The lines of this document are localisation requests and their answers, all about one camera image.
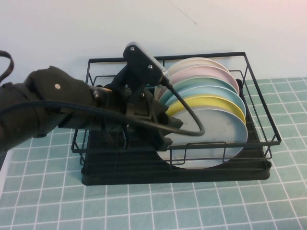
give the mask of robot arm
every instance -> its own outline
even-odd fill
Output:
[[[27,139],[44,137],[56,126],[101,130],[106,135],[121,130],[134,132],[156,150],[166,150],[172,143],[165,138],[171,132],[191,136],[204,134],[196,116],[200,132],[179,130],[182,122],[169,117],[165,113],[168,107],[145,89],[147,84],[170,86],[167,71],[159,62],[137,43],[126,47],[124,58],[127,65],[105,87],[88,86],[56,67],[34,71],[23,83],[3,84],[0,88],[0,152]],[[12,68],[11,59],[9,71],[1,75],[0,81]]]

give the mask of teal grid mat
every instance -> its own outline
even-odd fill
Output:
[[[14,150],[0,230],[307,230],[307,79],[258,82],[283,137],[268,180],[85,187],[72,131],[55,129]]]

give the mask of white wall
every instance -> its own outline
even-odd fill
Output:
[[[245,51],[258,78],[307,77],[307,0],[2,0],[0,49],[23,81],[54,65],[84,79],[89,58]],[[0,71],[5,69],[0,59]]]

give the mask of plate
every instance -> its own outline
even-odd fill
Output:
[[[178,82],[177,84],[173,85],[173,88],[179,92],[180,90],[190,87],[190,86],[196,86],[196,85],[208,85],[208,86],[220,86],[220,87],[225,87],[233,92],[236,93],[236,90],[234,89],[234,87],[219,79],[219,78],[215,78],[215,77],[211,77],[211,76],[205,76],[205,75],[199,75],[199,76],[193,76],[191,78],[187,78],[181,82]],[[159,101],[162,103],[166,103],[167,100],[173,95],[173,93],[167,89],[162,96],[160,97]]]
[[[191,76],[197,76],[197,75],[209,75],[212,77],[222,79],[223,81],[226,81],[229,84],[231,84],[236,90],[237,94],[239,94],[239,86],[235,78],[230,73],[226,72],[225,70],[217,68],[217,67],[213,67],[213,66],[188,67],[186,69],[183,69],[175,73],[174,75],[170,76],[168,79],[170,80],[170,83],[174,85],[180,81],[183,81],[186,78],[189,78]],[[161,88],[156,99],[159,100],[162,94],[166,90],[167,90],[166,87]]]
[[[215,94],[217,96],[228,99],[234,104],[236,104],[242,110],[244,116],[246,116],[246,108],[245,108],[245,105],[242,99],[238,96],[238,94],[224,87],[197,85],[197,86],[190,86],[190,87],[184,88],[178,91],[178,93],[183,98],[192,96],[192,95],[196,95],[196,94]],[[177,97],[173,95],[167,100],[165,104],[169,106],[172,103],[176,102],[177,100],[178,100]]]
[[[214,67],[223,69],[229,73],[228,69],[225,66],[221,65],[220,63],[216,61],[213,61],[211,59],[204,58],[204,57],[191,57],[191,58],[183,59],[181,61],[174,63],[170,68],[168,68],[167,71],[168,71],[169,76],[171,76],[190,66],[214,66]]]
[[[205,134],[201,137],[190,137],[178,134],[168,134],[167,138],[171,138],[172,145],[185,145],[195,142],[215,142],[225,141],[226,143],[245,143],[248,138],[248,130],[243,121],[236,115],[221,108],[214,108],[212,106],[201,106],[193,108],[195,114],[202,121],[206,130]],[[187,111],[181,111],[174,115],[184,122],[182,129],[198,130],[198,126],[194,119]],[[225,157],[236,156],[242,148],[226,148]],[[170,151],[157,152],[163,160],[170,160]],[[172,158],[180,160],[184,158],[185,151],[182,149],[172,150]],[[188,159],[195,158],[215,158],[223,157],[224,148],[218,149],[188,149],[186,154],[186,161],[182,165],[176,165],[179,168],[186,169],[203,169],[222,164],[222,160],[195,160],[189,161]],[[173,161],[173,164],[183,163],[183,161]]]
[[[216,95],[211,94],[197,94],[189,97],[185,97],[184,100],[190,107],[197,106],[216,106],[223,108],[234,115],[238,116],[245,124],[245,116],[242,110],[233,102]],[[180,101],[177,101],[170,105],[166,114],[173,116],[174,114],[184,110],[183,104]]]

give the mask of pink plate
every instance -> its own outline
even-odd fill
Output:
[[[169,80],[172,85],[183,81],[185,79],[192,78],[193,76],[197,75],[207,75],[207,76],[213,76],[216,78],[219,78],[225,82],[228,82],[231,84],[236,92],[239,94],[239,86],[235,80],[235,78],[228,72],[226,72],[223,69],[214,67],[214,66],[191,66],[186,69],[183,69],[174,75],[170,76]],[[164,93],[164,91],[167,89],[161,89],[159,94],[158,94],[158,100]]]

